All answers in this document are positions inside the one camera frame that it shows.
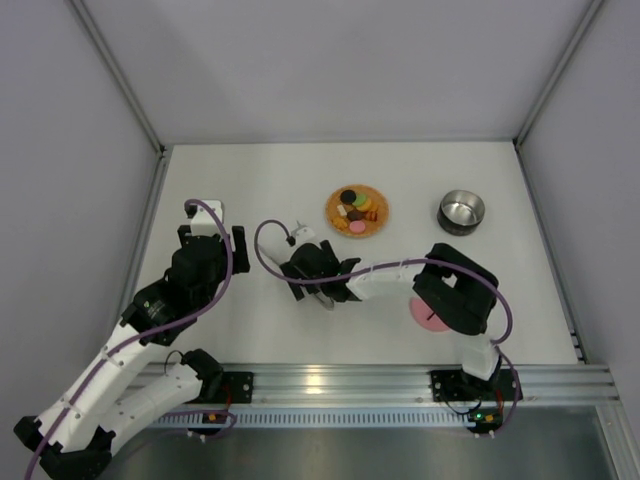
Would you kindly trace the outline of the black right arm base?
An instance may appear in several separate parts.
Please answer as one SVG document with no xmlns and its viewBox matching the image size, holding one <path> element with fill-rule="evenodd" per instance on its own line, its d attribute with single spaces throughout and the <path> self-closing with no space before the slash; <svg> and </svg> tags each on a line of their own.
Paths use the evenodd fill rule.
<svg viewBox="0 0 640 480">
<path fill-rule="evenodd" d="M 489 402 L 497 399 L 497 393 L 505 402 L 523 398 L 512 372 L 507 369 L 500 369 L 488 381 L 466 374 L 461 368 L 432 370 L 429 376 L 432 397 L 438 403 Z"/>
</svg>

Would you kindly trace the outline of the orange round macaron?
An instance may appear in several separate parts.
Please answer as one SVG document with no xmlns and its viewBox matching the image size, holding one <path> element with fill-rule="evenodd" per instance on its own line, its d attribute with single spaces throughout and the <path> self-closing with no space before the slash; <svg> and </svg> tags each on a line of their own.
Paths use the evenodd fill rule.
<svg viewBox="0 0 640 480">
<path fill-rule="evenodd" d="M 362 212 L 367 212 L 372 208 L 373 202 L 371 200 L 367 200 L 360 208 L 359 210 Z"/>
</svg>

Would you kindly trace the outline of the red brown caramel sweet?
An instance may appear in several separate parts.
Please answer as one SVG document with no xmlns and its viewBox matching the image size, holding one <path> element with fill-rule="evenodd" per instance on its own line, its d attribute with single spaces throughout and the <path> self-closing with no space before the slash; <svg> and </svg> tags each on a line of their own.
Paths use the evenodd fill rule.
<svg viewBox="0 0 640 480">
<path fill-rule="evenodd" d="M 367 221 L 376 222 L 378 220 L 378 212 L 377 211 L 373 211 L 373 210 L 369 210 L 366 213 L 365 218 L 366 218 Z"/>
</svg>

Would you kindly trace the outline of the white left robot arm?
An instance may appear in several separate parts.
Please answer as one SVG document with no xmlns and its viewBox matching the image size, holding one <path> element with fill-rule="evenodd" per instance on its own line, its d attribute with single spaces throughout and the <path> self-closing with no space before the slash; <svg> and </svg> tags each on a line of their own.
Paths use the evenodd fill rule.
<svg viewBox="0 0 640 480">
<path fill-rule="evenodd" d="M 164 276 L 141 289 L 100 353 L 49 409 L 25 416 L 14 432 L 34 454 L 29 467 L 52 479 L 95 479 L 139 431 L 184 403 L 221 397 L 223 367 L 206 351 L 178 364 L 137 393 L 124 391 L 138 374 L 212 308 L 232 275 L 250 269 L 245 230 L 195 236 L 181 228 L 180 248 Z"/>
</svg>

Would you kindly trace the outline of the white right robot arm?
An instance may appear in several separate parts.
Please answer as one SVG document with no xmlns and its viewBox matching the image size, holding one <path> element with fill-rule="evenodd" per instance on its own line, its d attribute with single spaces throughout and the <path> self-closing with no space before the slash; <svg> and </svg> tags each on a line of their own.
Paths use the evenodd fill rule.
<svg viewBox="0 0 640 480">
<path fill-rule="evenodd" d="M 461 340 L 463 381 L 477 391 L 497 383 L 501 360 L 486 335 L 497 303 L 498 279 L 447 243 L 436 243 L 420 259 L 364 267 L 359 258 L 338 260 L 331 244 L 305 243 L 281 263 L 296 299 L 322 293 L 337 303 L 377 297 L 418 298 Z"/>
</svg>

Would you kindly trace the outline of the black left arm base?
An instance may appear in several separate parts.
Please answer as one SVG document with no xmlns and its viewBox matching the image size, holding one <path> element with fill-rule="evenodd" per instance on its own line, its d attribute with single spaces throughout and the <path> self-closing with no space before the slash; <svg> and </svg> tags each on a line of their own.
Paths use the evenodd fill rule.
<svg viewBox="0 0 640 480">
<path fill-rule="evenodd" d="M 254 373 L 251 371 L 225 371 L 217 389 L 200 395 L 189 404 L 251 404 L 254 390 Z"/>
</svg>

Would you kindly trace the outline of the green round macaron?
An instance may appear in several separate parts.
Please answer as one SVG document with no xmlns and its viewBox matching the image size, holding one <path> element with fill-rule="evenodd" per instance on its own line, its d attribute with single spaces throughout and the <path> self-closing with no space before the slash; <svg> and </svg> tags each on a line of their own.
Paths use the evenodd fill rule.
<svg viewBox="0 0 640 480">
<path fill-rule="evenodd" d="M 360 207 L 367 201 L 368 197 L 365 194 L 357 194 L 356 199 L 353 201 L 352 205 L 354 207 Z"/>
</svg>

